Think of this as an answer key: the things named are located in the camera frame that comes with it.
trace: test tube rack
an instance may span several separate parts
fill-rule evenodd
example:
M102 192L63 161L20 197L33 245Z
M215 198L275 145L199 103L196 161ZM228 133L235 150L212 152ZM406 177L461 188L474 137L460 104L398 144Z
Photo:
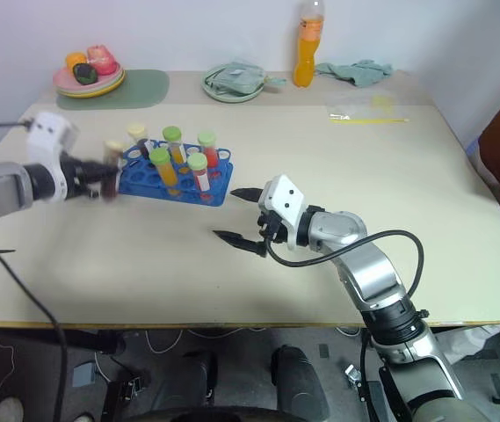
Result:
M151 142L154 148L168 146L168 143L164 141L151 140ZM187 156L194 152L201 152L199 145L184 143L184 146ZM234 166L230 162L231 154L228 149L218 149L218 156L218 167L207 170L211 188L209 191L205 191L204 194L210 195L211 198L203 200L201 199L201 191L195 185L195 180L191 170L187 167L187 163L175 164L173 159L171 160L178 175L178 184L170 188L162 183L156 167L142 156L136 146L133 146L123 153L126 163L121 167L119 193L154 198L156 200L174 200L188 204L219 207L226 198L228 183ZM168 189L179 191L179 195L170 195Z

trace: white table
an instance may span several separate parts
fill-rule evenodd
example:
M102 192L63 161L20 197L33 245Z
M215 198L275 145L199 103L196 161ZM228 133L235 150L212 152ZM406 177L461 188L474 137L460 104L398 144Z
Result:
M49 91L25 116L47 110L72 120L81 129L72 154L81 158L99 159L104 140L125 141L132 121L144 122L153 137L178 125L185 142L211 128L233 153L230 189L263 187L285 173L309 204L351 211L370 233L417 234L426 263L414 303L431 312L430 324L500 323L500 208L412 77L399 72L375 87L417 98L407 107L409 122L381 125L330 122L326 93L354 88L328 78L242 105L207 98L199 78L172 73L162 104L140 110L62 111ZM25 163L25 154L25 132L11 130L0 161ZM286 268L211 231L257 240L258 214L255 204L232 196L222 207L124 195L110 204L36 203L0 220L0 248L17 248L6 258L68 327L361 324L331 264ZM44 229L32 236L37 228ZM401 238L377 244L408 286L413 244ZM313 255L284 247L279 253ZM0 266L0 326L45 321Z

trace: light blue cloth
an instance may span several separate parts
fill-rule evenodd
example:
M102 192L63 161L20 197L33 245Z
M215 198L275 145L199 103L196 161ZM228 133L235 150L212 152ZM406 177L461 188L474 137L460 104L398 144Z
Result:
M391 65L385 64L381 66L372 60L361 60L351 66L320 63L316 65L315 69L318 75L330 75L354 84L359 88L376 84L394 72Z

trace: table edge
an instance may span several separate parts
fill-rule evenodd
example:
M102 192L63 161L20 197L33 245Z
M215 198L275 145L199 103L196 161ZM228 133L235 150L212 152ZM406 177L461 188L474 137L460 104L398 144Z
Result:
M431 327L455 327L465 325L492 325L500 321L459 321L459 322L429 322ZM181 324L61 324L66 330L153 330L153 329L188 329L188 328L298 328L298 327L364 327L362 323L181 323ZM0 328L52 328L50 323L28 321L0 321Z

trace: shoe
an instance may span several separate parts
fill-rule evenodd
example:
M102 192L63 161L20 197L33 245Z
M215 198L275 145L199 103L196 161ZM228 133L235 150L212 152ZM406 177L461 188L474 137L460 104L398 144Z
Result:
M277 386L277 409L309 422L323 422L330 417L318 375L298 347L284 345L272 355L271 376Z
M23 404L16 397L0 402L0 422L23 422Z
M95 422L90 415L81 415L78 416L77 419L74 419L74 422Z

